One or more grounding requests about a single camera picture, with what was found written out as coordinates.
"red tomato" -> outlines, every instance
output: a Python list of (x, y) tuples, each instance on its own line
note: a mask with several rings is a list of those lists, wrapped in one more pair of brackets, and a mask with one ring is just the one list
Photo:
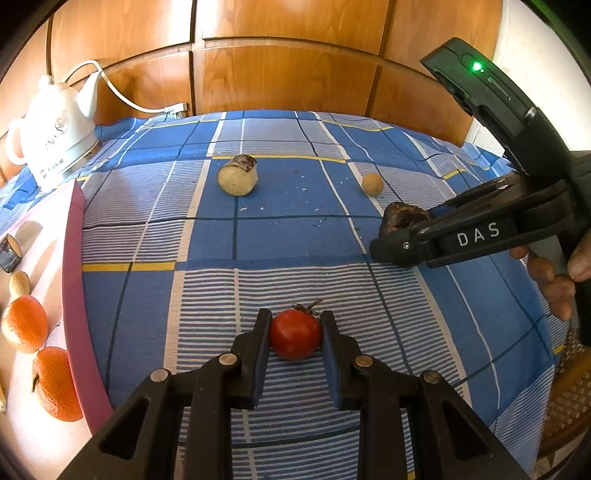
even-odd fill
[(287, 360), (302, 360), (312, 355), (321, 338), (320, 324), (310, 313), (285, 310), (271, 322), (271, 346)]

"human hand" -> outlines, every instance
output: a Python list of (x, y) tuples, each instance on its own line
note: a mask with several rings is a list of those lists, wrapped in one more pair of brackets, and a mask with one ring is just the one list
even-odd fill
[(569, 320), (573, 314), (570, 301), (574, 297), (574, 282), (591, 278), (591, 230), (585, 234), (570, 256), (568, 263), (570, 278), (557, 275), (550, 260), (538, 257), (527, 247), (512, 248), (509, 254), (516, 259), (528, 255), (527, 271), (548, 301), (550, 311), (563, 322)]

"pink board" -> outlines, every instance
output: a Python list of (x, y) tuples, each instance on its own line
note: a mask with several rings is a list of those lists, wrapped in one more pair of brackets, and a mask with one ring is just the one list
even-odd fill
[[(85, 197), (78, 182), (62, 185), (27, 212), (7, 233), (23, 250), (32, 295), (50, 322), (47, 345), (66, 348), (84, 419), (66, 423), (51, 417), (31, 393), (35, 354), (15, 351), (0, 335), (0, 381), (7, 411), (0, 414), (4, 448), (35, 478), (55, 479), (92, 433), (111, 415), (90, 342), (82, 286), (82, 222)], [(0, 271), (0, 306), (10, 298), (10, 275)]]

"wicker chair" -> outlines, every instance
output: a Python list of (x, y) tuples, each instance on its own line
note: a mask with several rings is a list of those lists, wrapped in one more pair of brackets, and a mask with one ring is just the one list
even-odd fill
[(554, 454), (591, 426), (591, 348), (570, 331), (546, 411), (538, 458)]

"tomato stem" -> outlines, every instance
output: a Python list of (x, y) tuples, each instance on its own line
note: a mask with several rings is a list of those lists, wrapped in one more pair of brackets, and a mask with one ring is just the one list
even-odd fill
[(33, 378), (33, 389), (31, 390), (31, 393), (33, 393), (35, 391), (35, 387), (37, 386), (38, 382), (39, 382), (39, 374), (35, 375), (35, 378)]
[(292, 305), (291, 308), (293, 308), (294, 310), (299, 310), (300, 312), (308, 313), (310, 315), (317, 317), (318, 315), (320, 315), (320, 313), (313, 310), (313, 307), (315, 307), (319, 303), (322, 303), (323, 301), (324, 301), (324, 299), (318, 299), (318, 300), (310, 303), (310, 305), (308, 305), (307, 307), (304, 307), (301, 303), (296, 303), (295, 305)]

